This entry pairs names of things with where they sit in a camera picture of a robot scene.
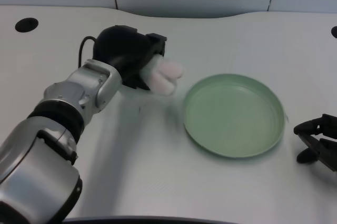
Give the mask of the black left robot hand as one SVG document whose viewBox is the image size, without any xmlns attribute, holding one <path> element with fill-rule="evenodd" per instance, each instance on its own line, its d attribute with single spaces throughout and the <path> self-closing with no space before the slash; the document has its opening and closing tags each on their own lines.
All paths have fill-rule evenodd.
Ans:
<svg viewBox="0 0 337 224">
<path fill-rule="evenodd" d="M 115 25 L 104 29 L 93 47 L 93 59 L 114 67 L 124 86 L 149 90 L 140 71 L 156 55 L 164 55 L 166 37 L 156 33 L 143 35 L 137 29 Z"/>
</svg>

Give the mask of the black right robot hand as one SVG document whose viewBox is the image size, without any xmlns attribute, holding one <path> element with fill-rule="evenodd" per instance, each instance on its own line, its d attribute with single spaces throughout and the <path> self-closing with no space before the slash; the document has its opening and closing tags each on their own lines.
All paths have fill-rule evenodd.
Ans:
<svg viewBox="0 0 337 224">
<path fill-rule="evenodd" d="M 297 155 L 297 163 L 320 161 L 336 172 L 336 117 L 323 114 L 320 118 L 295 126 L 293 132 L 307 146 Z"/>
</svg>

